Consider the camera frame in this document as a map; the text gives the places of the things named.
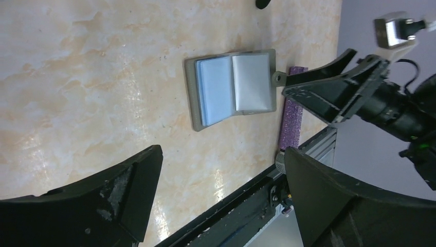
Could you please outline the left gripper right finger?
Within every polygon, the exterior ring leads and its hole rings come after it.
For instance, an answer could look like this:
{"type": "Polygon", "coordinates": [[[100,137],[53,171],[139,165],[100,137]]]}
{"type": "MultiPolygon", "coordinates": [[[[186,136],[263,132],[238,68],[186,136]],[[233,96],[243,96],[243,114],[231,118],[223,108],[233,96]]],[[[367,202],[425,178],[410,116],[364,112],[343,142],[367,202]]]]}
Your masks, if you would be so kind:
{"type": "Polygon", "coordinates": [[[395,193],[285,151],[304,246],[435,246],[435,201],[395,193]]]}

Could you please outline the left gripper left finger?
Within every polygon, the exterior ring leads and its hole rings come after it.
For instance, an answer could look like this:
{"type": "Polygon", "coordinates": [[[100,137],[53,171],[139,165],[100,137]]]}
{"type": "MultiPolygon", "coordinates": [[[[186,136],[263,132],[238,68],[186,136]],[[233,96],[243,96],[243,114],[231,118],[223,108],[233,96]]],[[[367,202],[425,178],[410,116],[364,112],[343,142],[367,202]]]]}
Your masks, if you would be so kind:
{"type": "Polygon", "coordinates": [[[152,145],[40,196],[1,200],[1,246],[138,246],[163,162],[152,145]]]}

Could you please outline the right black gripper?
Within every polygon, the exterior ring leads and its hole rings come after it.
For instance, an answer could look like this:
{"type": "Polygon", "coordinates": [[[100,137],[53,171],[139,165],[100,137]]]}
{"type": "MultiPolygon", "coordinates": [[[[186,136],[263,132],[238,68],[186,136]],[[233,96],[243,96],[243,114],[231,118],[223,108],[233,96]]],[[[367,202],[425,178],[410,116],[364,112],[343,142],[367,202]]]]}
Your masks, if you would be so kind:
{"type": "Polygon", "coordinates": [[[302,73],[282,74],[282,95],[327,124],[357,115],[392,136],[408,142],[399,156],[407,158],[435,190],[435,75],[414,92],[410,82],[385,83],[390,61],[367,55],[346,71],[357,51],[348,48],[332,62],[302,73]]]}

